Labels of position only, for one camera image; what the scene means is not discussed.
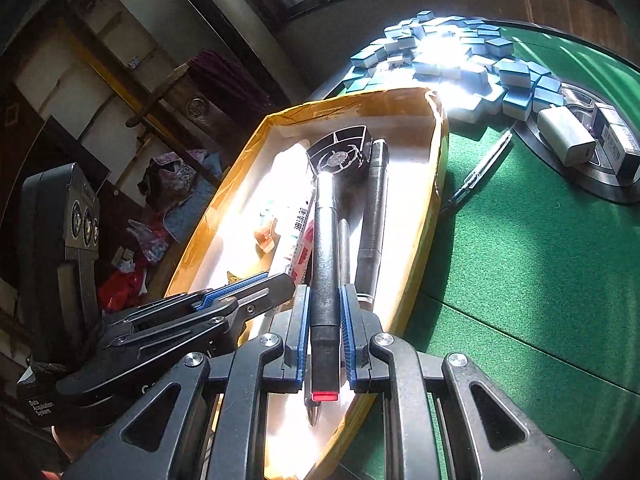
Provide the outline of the person's left hand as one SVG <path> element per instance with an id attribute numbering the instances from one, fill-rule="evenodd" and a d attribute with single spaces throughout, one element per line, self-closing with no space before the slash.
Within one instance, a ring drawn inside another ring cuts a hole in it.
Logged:
<path id="1" fill-rule="evenodd" d="M 99 431 L 87 427 L 74 428 L 68 425 L 50 427 L 55 443 L 70 463 L 79 460 L 94 442 L 102 437 Z"/>

